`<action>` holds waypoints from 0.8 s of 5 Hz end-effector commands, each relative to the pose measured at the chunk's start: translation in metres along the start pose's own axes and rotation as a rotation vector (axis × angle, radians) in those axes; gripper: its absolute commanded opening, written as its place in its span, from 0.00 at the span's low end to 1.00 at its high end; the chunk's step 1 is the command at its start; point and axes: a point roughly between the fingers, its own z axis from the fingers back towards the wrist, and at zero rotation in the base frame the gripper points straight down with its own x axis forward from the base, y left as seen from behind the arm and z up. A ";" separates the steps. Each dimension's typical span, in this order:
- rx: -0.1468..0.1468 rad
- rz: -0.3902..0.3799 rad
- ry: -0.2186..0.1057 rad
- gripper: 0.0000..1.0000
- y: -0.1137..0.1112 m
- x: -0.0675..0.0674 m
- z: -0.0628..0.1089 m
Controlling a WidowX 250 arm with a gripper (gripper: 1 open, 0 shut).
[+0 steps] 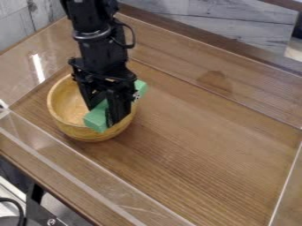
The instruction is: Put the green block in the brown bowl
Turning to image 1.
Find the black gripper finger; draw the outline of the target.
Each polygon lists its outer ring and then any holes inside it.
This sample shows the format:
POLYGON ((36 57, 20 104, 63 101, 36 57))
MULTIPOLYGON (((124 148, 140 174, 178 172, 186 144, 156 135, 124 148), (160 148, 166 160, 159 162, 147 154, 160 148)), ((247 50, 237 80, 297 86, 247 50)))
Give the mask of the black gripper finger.
POLYGON ((76 82, 86 106, 92 110, 106 98, 106 82, 94 80, 92 82, 76 82))
POLYGON ((112 127, 131 113, 136 89, 134 87, 115 87, 106 90, 106 125, 112 127))

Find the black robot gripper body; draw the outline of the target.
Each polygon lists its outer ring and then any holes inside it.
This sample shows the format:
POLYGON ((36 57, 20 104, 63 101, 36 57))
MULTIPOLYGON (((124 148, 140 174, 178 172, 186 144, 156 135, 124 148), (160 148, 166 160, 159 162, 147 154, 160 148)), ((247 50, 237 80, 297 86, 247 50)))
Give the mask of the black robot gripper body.
POLYGON ((123 27, 106 27, 94 31, 75 29, 72 37, 78 43, 80 57, 68 60, 74 78, 82 92, 135 90, 136 75, 127 69, 127 50, 135 44, 126 43, 123 27))

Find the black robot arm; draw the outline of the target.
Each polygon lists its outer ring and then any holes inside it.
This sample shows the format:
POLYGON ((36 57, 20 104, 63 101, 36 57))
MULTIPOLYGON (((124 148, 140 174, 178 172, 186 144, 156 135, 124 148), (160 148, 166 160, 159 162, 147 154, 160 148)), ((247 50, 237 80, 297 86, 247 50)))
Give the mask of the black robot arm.
POLYGON ((135 101, 136 75, 127 68, 127 51, 136 45, 126 40, 131 26, 116 18, 116 0, 60 0, 60 4, 80 51, 68 60, 74 81, 88 109, 107 103, 106 125, 114 126, 130 115, 135 101))

